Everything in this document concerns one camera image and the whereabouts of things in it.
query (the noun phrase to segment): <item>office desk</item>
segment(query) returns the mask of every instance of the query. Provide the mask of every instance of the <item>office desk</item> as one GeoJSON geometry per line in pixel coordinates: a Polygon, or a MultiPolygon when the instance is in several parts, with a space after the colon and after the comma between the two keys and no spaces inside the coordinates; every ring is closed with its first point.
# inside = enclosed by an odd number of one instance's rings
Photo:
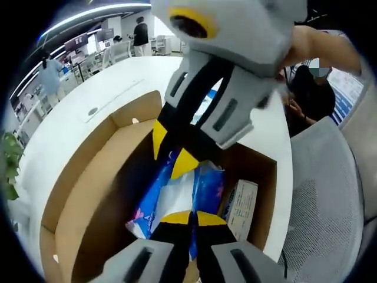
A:
{"type": "MultiPolygon", "coordinates": [[[[49,194],[82,141],[112,112],[139,96],[158,90],[161,100],[179,57],[138,57],[119,62],[79,85],[37,128],[20,161],[17,182],[30,194],[30,252],[42,272],[39,233],[49,194]],[[94,116],[88,112],[98,108],[94,116]]],[[[283,106],[277,93],[265,110],[251,113],[255,129],[241,143],[277,161],[276,199],[264,249],[279,259],[292,202],[292,153],[283,106]]]]}

